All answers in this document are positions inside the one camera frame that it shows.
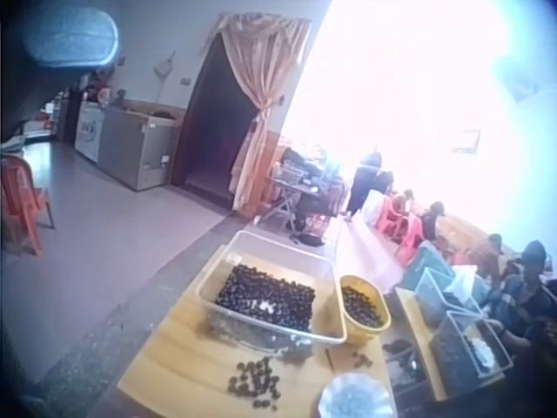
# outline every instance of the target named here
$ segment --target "plastic container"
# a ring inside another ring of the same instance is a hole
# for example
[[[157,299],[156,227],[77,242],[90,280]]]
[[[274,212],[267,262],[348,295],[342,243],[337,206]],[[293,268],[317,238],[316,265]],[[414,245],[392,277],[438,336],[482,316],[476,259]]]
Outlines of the plastic container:
[[[399,286],[407,290],[415,290],[426,267],[450,278],[455,276],[453,269],[443,259],[439,250],[431,242],[424,241],[419,245],[415,257],[406,267]]]
[[[295,167],[294,165],[284,164],[282,166],[274,166],[272,168],[272,177],[275,180],[280,180],[288,185],[297,185],[300,180],[307,174],[304,170]]]
[[[451,278],[426,267],[416,287],[416,299],[424,321],[430,328],[437,328],[445,319],[446,312],[467,312],[478,317],[481,310],[472,296],[465,300],[448,301],[445,289],[451,284]]]
[[[377,313],[383,320],[383,326],[379,328],[366,327],[356,320],[354,320],[348,312],[344,309],[346,321],[346,331],[348,336],[346,342],[353,345],[363,345],[373,337],[383,333],[391,326],[391,314],[386,306],[385,299],[381,291],[372,283],[358,277],[358,276],[342,276],[340,278],[340,287],[350,286],[367,296],[375,305]]]
[[[311,331],[281,327],[217,305],[218,293],[237,264],[256,267],[276,280],[284,278],[312,287],[315,299]],[[315,342],[340,344],[346,340],[340,284],[333,264],[325,258],[253,233],[241,231],[234,235],[206,271],[196,295],[207,309],[207,322],[212,331],[256,349],[277,353],[288,341],[296,347],[305,347]]]
[[[513,366],[492,328],[483,319],[468,313],[448,312],[430,347],[450,397],[470,392]]]

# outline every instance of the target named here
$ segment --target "white bowl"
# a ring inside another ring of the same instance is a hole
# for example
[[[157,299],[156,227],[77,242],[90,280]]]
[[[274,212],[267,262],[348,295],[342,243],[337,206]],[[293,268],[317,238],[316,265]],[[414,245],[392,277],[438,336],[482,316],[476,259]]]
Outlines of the white bowl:
[[[357,414],[339,415],[337,402],[349,402],[351,388],[362,393],[369,406]],[[321,418],[391,418],[394,417],[393,400],[386,388],[367,374],[346,373],[335,377],[329,383],[319,400]]]

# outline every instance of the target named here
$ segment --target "doorway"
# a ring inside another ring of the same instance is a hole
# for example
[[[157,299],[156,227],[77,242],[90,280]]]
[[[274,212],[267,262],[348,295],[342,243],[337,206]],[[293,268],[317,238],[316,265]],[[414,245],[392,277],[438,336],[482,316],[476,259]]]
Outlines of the doorway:
[[[216,35],[178,138],[172,184],[232,209],[231,170],[258,108],[240,88]]]

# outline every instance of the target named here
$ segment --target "yellow plastic basket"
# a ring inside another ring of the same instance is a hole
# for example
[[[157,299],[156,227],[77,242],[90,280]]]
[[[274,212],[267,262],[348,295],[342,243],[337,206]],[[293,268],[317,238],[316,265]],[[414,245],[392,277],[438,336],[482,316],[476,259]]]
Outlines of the yellow plastic basket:
[[[342,276],[340,278],[340,287],[350,286],[358,292],[362,292],[367,296],[376,306],[377,313],[384,321],[383,326],[379,328],[366,327],[359,322],[356,322],[346,311],[343,301],[343,311],[346,319],[346,342],[355,346],[361,346],[372,340],[376,335],[386,331],[391,326],[391,314],[386,307],[385,298],[381,291],[367,280],[358,276]]]

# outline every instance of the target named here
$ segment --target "curtain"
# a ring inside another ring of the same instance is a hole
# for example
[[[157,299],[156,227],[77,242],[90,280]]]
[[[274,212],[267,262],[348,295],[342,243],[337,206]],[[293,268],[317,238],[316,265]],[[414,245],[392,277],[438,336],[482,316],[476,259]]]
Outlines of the curtain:
[[[265,147],[268,119],[290,70],[297,64],[311,22],[262,13],[221,14],[209,38],[220,33],[242,91],[259,108],[232,167],[232,209],[250,198]]]

